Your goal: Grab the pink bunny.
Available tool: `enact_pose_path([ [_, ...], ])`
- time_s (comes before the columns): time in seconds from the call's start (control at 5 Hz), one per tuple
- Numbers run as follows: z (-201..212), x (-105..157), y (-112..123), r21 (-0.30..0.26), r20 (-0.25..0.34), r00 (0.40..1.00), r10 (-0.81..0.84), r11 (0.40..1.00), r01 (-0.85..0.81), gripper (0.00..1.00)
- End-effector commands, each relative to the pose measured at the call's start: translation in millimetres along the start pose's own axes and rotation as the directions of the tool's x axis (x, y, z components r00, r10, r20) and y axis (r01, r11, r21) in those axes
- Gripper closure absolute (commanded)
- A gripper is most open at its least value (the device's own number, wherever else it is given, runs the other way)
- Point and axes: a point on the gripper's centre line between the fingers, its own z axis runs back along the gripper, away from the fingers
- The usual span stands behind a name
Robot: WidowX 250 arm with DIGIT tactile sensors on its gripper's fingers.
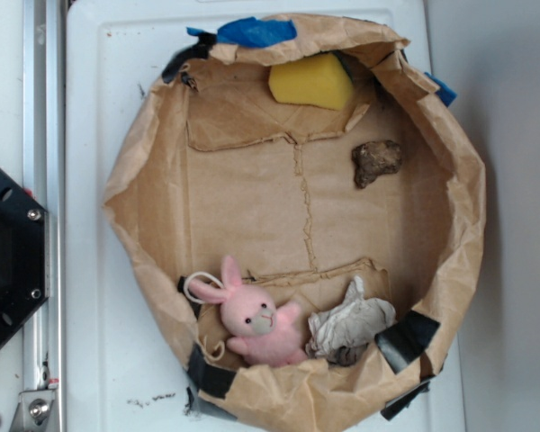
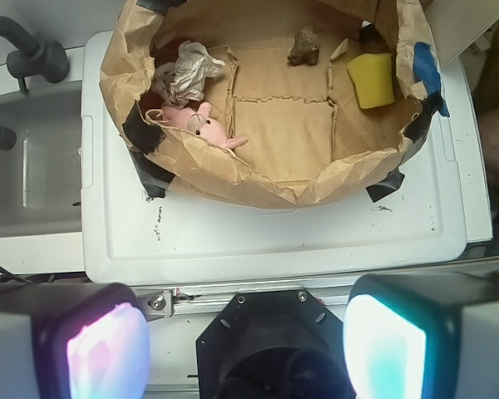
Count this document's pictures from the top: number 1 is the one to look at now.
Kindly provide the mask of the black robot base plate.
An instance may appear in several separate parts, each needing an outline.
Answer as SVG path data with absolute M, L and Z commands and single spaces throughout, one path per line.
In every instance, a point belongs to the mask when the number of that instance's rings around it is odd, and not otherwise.
M 47 215 L 0 168 L 0 349 L 47 299 Z

